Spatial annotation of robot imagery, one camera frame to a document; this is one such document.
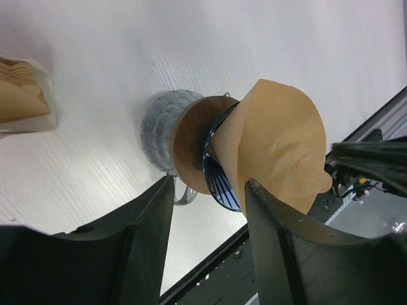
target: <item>wire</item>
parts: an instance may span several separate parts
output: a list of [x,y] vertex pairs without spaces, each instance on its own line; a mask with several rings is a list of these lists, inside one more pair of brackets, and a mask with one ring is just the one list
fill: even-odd
[[346,196],[348,196],[350,193],[353,193],[355,191],[364,191],[365,189],[371,189],[371,188],[375,188],[378,189],[381,192],[385,192],[384,189],[380,189],[379,187],[375,186],[374,184],[362,184],[360,186],[354,186],[352,189],[349,189],[348,191],[344,192],[341,195],[341,198],[346,198]]

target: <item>wooden disc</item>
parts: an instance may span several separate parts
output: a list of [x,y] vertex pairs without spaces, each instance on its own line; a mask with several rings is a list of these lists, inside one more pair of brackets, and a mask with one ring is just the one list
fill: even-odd
[[170,157],[177,176],[190,188],[210,194],[202,157],[215,120],[238,101],[226,96],[204,97],[189,105],[177,119],[170,138]]

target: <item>blurred gray object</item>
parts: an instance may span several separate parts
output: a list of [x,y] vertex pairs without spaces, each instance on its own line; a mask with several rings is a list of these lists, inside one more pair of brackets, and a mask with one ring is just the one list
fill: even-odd
[[[174,176],[174,179],[176,172],[170,157],[172,127],[185,108],[201,98],[201,94],[189,90],[170,91],[158,97],[142,119],[140,138],[143,153],[157,169]],[[175,204],[187,205],[196,196],[197,192],[187,186]]]

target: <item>white tabletop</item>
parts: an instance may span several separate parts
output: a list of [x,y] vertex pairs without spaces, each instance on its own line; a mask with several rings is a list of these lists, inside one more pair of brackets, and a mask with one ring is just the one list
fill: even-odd
[[[2,0],[0,54],[53,75],[59,128],[0,140],[0,223],[69,232],[161,173],[139,125],[162,92],[298,87],[344,139],[407,85],[401,0]],[[162,291],[245,224],[200,195],[175,207]]]

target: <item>table surface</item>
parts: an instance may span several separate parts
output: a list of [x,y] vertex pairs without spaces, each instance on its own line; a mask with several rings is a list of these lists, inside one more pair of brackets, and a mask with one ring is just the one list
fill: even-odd
[[[401,0],[2,0],[0,54],[53,75],[59,128],[0,140],[0,223],[69,232],[161,173],[139,148],[159,94],[303,90],[328,145],[407,84]],[[209,196],[175,207],[162,292],[245,224]]]

